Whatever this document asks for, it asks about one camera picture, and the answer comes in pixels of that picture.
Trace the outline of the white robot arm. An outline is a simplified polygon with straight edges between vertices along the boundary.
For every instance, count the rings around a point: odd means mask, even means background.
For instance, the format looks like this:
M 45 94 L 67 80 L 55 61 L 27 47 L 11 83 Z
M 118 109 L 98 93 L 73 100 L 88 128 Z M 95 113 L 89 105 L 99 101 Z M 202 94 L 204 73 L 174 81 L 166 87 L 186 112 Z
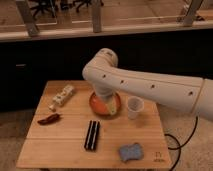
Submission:
M 118 56 L 108 48 L 95 54 L 82 76 L 104 102 L 120 90 L 213 122 L 212 79 L 119 69 Z

